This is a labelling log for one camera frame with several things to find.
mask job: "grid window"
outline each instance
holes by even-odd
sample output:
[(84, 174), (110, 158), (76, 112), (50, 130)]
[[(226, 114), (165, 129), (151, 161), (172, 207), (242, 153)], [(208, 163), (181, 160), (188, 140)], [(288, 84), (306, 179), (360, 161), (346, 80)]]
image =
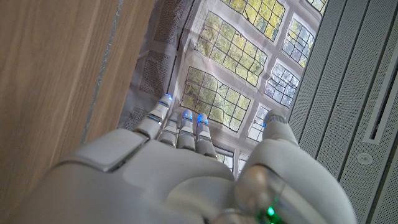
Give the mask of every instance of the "grid window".
[(241, 174), (241, 172), (242, 172), (242, 170), (243, 170), (243, 167), (244, 167), (244, 165), (246, 164), (246, 161), (245, 160), (243, 160), (243, 159), (239, 159), (239, 169), (238, 169), (238, 175), (240, 175)]
[(284, 52), (302, 67), (305, 66), (313, 44), (313, 35), (301, 23), (293, 19), (284, 43)]
[(181, 106), (238, 132), (250, 99), (219, 82), (213, 75), (190, 67)]
[(247, 21), (271, 41), (279, 31), (285, 7), (276, 0), (222, 0), (230, 8), (242, 14)]
[(223, 164), (225, 164), (226, 166), (228, 166), (228, 168), (230, 169), (231, 172), (233, 172), (233, 167), (234, 167), (234, 159), (233, 159), (233, 155), (232, 156), (227, 156), (226, 154), (223, 154), (221, 152), (216, 152), (216, 156), (217, 156), (217, 160), (219, 162), (222, 162)]
[(328, 0), (307, 0), (318, 12), (323, 15)]
[(256, 86), (267, 55), (233, 26), (209, 12), (196, 50)]
[(276, 63), (272, 75), (267, 81), (266, 95), (276, 102), (290, 107), (299, 82), (299, 79), (290, 71)]
[(264, 118), (266, 118), (267, 113), (267, 109), (265, 109), (263, 106), (259, 107), (256, 113), (256, 117), (254, 118), (254, 121), (249, 130), (249, 138), (257, 142), (262, 141), (262, 132), (264, 131)]

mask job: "robot finger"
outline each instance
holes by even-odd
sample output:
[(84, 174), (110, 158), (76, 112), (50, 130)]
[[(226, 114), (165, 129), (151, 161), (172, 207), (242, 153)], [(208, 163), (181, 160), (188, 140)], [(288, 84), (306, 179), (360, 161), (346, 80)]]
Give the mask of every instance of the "robot finger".
[(159, 136), (159, 141), (175, 147), (177, 142), (178, 114), (173, 112)]
[(197, 126), (197, 153), (216, 159), (216, 151), (211, 141), (206, 114), (199, 114)]
[(171, 102), (172, 97), (170, 95), (163, 96), (134, 131), (147, 136), (149, 139), (154, 139), (167, 116)]
[(180, 133), (178, 134), (177, 140), (177, 149), (188, 149), (195, 152), (192, 118), (192, 111), (187, 109), (183, 112)]

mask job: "wooden wall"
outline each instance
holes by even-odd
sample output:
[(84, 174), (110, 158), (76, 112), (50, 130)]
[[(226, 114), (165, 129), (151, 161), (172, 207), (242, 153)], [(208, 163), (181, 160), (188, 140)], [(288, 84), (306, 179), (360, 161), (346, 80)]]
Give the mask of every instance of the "wooden wall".
[[(116, 128), (154, 0), (124, 0), (86, 142)], [(118, 0), (0, 1), (0, 222), (80, 145)]]

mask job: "robotic hand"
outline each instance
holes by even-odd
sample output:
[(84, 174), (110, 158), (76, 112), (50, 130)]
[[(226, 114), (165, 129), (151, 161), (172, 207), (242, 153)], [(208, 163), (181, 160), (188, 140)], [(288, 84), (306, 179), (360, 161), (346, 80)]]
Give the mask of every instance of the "robotic hand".
[(268, 112), (237, 180), (216, 160), (205, 114), (162, 123), (164, 96), (134, 132), (117, 129), (64, 158), (10, 223), (356, 223), (339, 183)]

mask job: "perforated panel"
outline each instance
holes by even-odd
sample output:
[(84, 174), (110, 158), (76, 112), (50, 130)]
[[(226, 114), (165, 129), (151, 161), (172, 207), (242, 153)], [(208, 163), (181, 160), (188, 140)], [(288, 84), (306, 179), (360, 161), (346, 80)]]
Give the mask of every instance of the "perforated panel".
[(135, 107), (132, 112), (130, 112), (129, 117), (124, 122), (122, 128), (132, 131), (142, 121), (142, 119), (148, 115), (148, 113), (149, 111)]
[(363, 0), (348, 1), (331, 46), (317, 93), (300, 140), (300, 147), (315, 157), (351, 56), (366, 10)]
[(289, 124), (297, 140), (300, 140), (301, 133), (304, 129), (312, 100), (318, 87), (318, 82), (322, 74), (323, 65), (326, 63), (331, 43), (340, 19), (341, 13), (345, 5), (344, 0), (330, 1), (328, 10), (322, 20), (319, 28), (318, 36), (315, 39), (313, 52), (307, 64), (305, 74), (302, 78), (300, 91), (297, 93), (290, 116)]
[[(394, 13), (396, 1), (383, 1), (379, 3), (371, 2), (369, 5), (368, 13), (373, 15), (368, 21), (364, 21), (364, 31), (367, 27), (371, 28), (371, 24), (381, 24), (386, 30), (387, 25), (391, 21), (391, 16)], [(385, 15), (376, 19), (376, 14)], [(379, 41), (384, 40), (383, 37), (378, 37)], [(376, 194), (377, 187), (379, 185), (381, 175), (386, 161), (390, 153), (392, 143), (396, 134), (395, 126), (398, 122), (398, 101), (394, 102), (390, 117), (387, 121), (387, 126), (383, 132), (380, 145), (369, 144), (363, 142), (363, 137), (366, 132), (371, 114), (374, 109), (377, 96), (381, 90), (384, 77), (386, 76), (387, 68), (390, 64), (391, 57), (398, 41), (398, 23), (397, 20), (392, 28), (390, 38), (386, 45), (383, 58), (381, 60), (377, 75), (374, 79), (372, 90), (367, 99), (367, 105), (364, 109), (364, 113), (361, 118), (361, 122), (358, 126), (358, 130), (351, 147), (351, 151), (347, 158), (347, 162), (341, 176), (341, 185), (346, 190), (348, 197), (350, 198), (355, 212), (357, 214), (358, 223), (364, 223), (367, 219), (368, 213), (373, 202), (373, 198)], [(373, 157), (373, 162), (369, 165), (363, 165), (358, 162), (358, 154), (368, 153)]]
[(381, 204), (376, 209), (373, 215), (374, 220), (372, 223), (384, 224), (384, 223), (398, 223), (398, 156), (392, 163), (392, 173), (386, 180), (382, 197), (379, 200)]
[(178, 24), (189, 7), (189, 0), (165, 0), (154, 40), (175, 45)]
[(165, 81), (170, 61), (171, 56), (169, 55), (154, 52), (153, 50), (149, 51), (139, 89), (161, 98), (165, 93)]
[(371, 1), (317, 160), (338, 176), (394, 13), (393, 1)]

